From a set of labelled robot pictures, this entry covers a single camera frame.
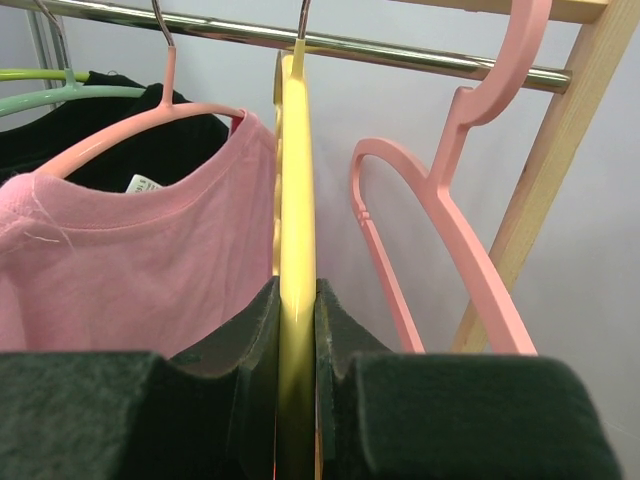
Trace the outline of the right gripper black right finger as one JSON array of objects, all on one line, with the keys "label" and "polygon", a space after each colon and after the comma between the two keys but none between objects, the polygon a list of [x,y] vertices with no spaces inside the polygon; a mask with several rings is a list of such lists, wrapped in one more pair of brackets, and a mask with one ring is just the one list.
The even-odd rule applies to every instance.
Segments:
[{"label": "right gripper black right finger", "polygon": [[619,479],[590,395],[548,357],[395,353],[317,283],[326,479]]}]

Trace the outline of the pink t shirt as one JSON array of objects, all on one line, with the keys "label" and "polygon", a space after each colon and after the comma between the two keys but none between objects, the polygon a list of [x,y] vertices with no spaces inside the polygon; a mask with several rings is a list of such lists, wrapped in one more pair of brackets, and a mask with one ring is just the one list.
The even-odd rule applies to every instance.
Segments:
[{"label": "pink t shirt", "polygon": [[1,347],[173,356],[272,274],[275,139],[246,113],[177,183],[107,193],[41,173],[1,189]]}]

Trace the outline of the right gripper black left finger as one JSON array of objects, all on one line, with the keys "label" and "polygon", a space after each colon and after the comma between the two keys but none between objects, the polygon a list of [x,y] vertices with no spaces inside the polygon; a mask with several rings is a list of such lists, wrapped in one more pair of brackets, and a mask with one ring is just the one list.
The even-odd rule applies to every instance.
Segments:
[{"label": "right gripper black left finger", "polygon": [[1,358],[5,479],[269,479],[279,282],[171,359],[152,352]]}]

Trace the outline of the yellow hanger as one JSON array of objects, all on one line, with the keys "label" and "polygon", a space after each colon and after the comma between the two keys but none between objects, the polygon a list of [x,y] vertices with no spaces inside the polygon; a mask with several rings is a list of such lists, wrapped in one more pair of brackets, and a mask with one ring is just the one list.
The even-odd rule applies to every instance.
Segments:
[{"label": "yellow hanger", "polygon": [[315,196],[304,60],[310,4],[274,78],[277,138],[273,273],[279,278],[279,373],[275,476],[315,476]]}]

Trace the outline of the pink plastic hanger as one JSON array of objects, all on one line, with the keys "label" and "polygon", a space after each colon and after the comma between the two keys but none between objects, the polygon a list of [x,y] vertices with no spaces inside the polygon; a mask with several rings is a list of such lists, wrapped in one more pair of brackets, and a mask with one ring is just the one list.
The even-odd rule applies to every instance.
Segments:
[{"label": "pink plastic hanger", "polygon": [[391,261],[362,197],[363,161],[377,157],[391,165],[410,187],[432,221],[481,317],[494,352],[533,355],[534,344],[507,288],[474,230],[450,194],[467,135],[494,120],[523,86],[542,43],[552,4],[514,1],[498,58],[475,87],[455,91],[431,167],[401,145],[384,138],[364,138],[354,149],[350,169],[351,205],[366,240],[405,349],[425,348],[404,299]]}]

